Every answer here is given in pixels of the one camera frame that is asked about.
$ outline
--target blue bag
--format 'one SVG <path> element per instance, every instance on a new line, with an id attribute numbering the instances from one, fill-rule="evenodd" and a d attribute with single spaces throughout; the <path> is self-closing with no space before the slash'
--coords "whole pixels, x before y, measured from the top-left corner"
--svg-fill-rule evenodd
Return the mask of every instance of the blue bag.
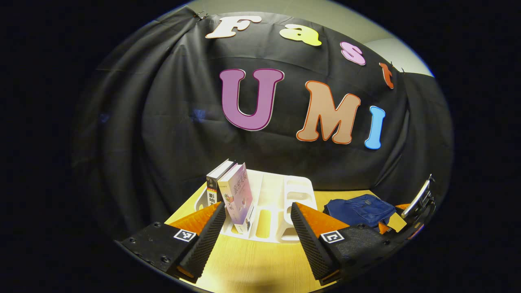
<path id="1" fill-rule="evenodd" d="M 350 200 L 330 200 L 324 206 L 324 213 L 350 226 L 363 223 L 371 228 L 378 222 L 386 223 L 396 209 L 371 194 L 365 194 Z"/>

